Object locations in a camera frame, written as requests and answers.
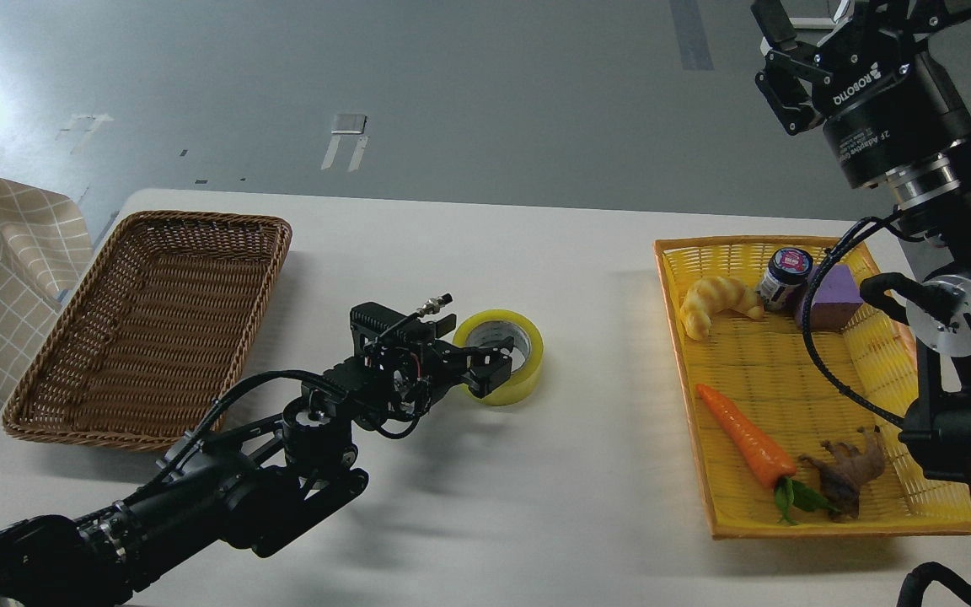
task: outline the tape roll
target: tape roll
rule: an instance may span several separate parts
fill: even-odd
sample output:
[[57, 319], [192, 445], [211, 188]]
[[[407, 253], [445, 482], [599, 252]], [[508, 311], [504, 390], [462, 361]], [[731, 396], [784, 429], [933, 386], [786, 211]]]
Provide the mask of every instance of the tape roll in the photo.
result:
[[[510, 405], [531, 395], [539, 384], [539, 376], [542, 375], [542, 356], [545, 353], [542, 334], [539, 333], [539, 327], [527, 320], [527, 316], [510, 310], [479, 312], [463, 321], [463, 324], [455, 330], [452, 342], [459, 348], [483, 346], [508, 337], [515, 341], [515, 351], [512, 353], [512, 377], [501, 384], [500, 388], [490, 392], [485, 399], [478, 399], [471, 395], [481, 403]], [[523, 355], [521, 364], [518, 364], [520, 361], [516, 353]]]

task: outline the purple sponge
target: purple sponge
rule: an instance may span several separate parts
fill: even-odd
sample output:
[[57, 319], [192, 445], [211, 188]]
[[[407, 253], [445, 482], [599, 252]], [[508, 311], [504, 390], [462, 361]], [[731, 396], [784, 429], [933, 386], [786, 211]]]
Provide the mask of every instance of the purple sponge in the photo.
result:
[[[802, 297], [804, 295], [801, 293], [793, 314], [797, 327], [801, 326]], [[843, 330], [856, 313], [856, 308], [863, 303], [860, 289], [856, 288], [856, 281], [852, 280], [848, 266], [833, 266], [823, 277], [812, 302], [812, 330]]]

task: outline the toy carrot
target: toy carrot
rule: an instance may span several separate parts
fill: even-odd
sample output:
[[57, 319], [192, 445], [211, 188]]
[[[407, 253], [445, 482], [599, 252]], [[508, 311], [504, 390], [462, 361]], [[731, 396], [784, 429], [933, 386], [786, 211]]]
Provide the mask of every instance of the toy carrot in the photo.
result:
[[733, 444], [740, 449], [745, 464], [751, 469], [759, 484], [774, 491], [774, 501], [781, 511], [779, 523], [786, 522], [795, 525], [789, 516], [789, 507], [795, 506], [806, 512], [813, 512], [816, 508], [836, 511], [819, 493], [800, 481], [794, 481], [797, 473], [797, 462], [789, 457], [774, 439], [759, 430], [750, 419], [740, 412], [736, 403], [722, 395], [717, 389], [709, 385], [696, 384], [696, 392], [706, 408], [710, 410], [718, 426], [725, 430]]

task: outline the carrot leaf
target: carrot leaf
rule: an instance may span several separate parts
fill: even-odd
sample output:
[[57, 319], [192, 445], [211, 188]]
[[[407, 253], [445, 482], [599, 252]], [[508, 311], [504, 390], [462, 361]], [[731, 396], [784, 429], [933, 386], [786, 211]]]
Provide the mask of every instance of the carrot leaf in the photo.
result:
[[818, 508], [825, 508], [831, 512], [838, 512], [837, 508], [831, 506], [826, 498], [822, 497], [819, 492], [814, 491], [811, 487], [801, 483], [800, 481], [792, 481], [793, 486], [793, 506], [800, 508], [805, 512], [814, 512]]
[[781, 511], [781, 518], [778, 519], [778, 523], [797, 525], [797, 521], [793, 521], [789, 516], [789, 507], [793, 506], [795, 499], [797, 499], [797, 496], [793, 491], [793, 479], [790, 479], [789, 476], [782, 476], [774, 487], [774, 504]]

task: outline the label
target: label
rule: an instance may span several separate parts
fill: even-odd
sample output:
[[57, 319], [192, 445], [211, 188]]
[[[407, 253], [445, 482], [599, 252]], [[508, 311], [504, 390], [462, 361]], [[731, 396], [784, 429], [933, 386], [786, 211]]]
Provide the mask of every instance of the label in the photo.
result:
[[841, 104], [844, 104], [845, 101], [849, 100], [849, 97], [863, 91], [868, 84], [875, 82], [879, 78], [882, 78], [882, 72], [879, 72], [879, 62], [874, 62], [874, 64], [872, 64], [872, 68], [868, 70], [866, 74], [860, 76], [855, 82], [853, 82], [853, 84], [849, 84], [845, 91], [841, 91], [837, 95], [834, 95], [834, 105], [840, 106]]
[[876, 131], [875, 128], [871, 128], [870, 126], [859, 128], [859, 130], [853, 131], [841, 139], [841, 142], [837, 145], [837, 160], [841, 164], [845, 164], [852, 157], [855, 157], [855, 155], [863, 153], [864, 150], [874, 148], [889, 138], [889, 128], [885, 131]]
[[805, 277], [812, 271], [812, 257], [799, 249], [778, 249], [774, 253], [774, 265], [791, 274]]
[[763, 280], [755, 287], [755, 292], [763, 299], [763, 307], [771, 312], [781, 310], [786, 306], [789, 293], [797, 289], [799, 285], [785, 284], [770, 275], [769, 272], [763, 275]]

